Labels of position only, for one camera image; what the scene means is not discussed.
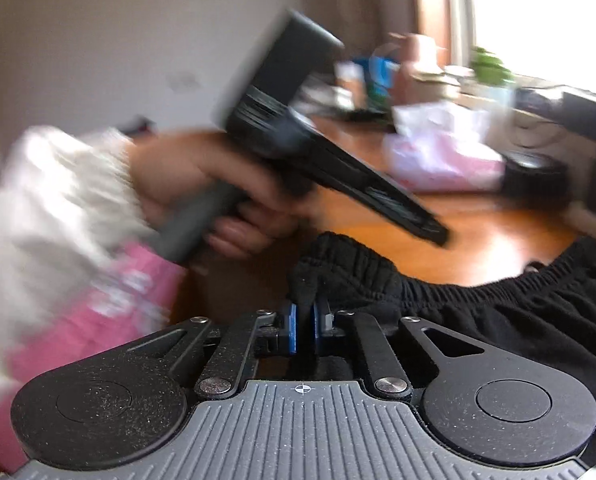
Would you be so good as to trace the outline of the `white knit sleeve forearm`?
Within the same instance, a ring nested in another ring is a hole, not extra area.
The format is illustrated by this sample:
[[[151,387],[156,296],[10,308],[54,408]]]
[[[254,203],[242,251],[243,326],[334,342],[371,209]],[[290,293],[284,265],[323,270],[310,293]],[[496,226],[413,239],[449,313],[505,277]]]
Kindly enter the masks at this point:
[[[25,131],[0,174],[0,401],[14,349],[43,330],[126,240],[150,233],[118,129]]]

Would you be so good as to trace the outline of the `person left hand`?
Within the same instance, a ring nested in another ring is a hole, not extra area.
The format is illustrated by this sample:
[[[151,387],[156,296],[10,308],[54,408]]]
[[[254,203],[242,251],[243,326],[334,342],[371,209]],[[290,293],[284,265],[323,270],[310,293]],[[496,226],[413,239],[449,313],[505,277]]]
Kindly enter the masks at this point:
[[[156,228],[181,200],[216,180],[237,186],[250,200],[238,214],[218,218],[206,242],[219,254],[244,259],[262,252],[321,216],[315,191],[296,198],[261,162],[230,144],[219,130],[179,130],[145,136],[126,150],[130,177],[146,221]]]

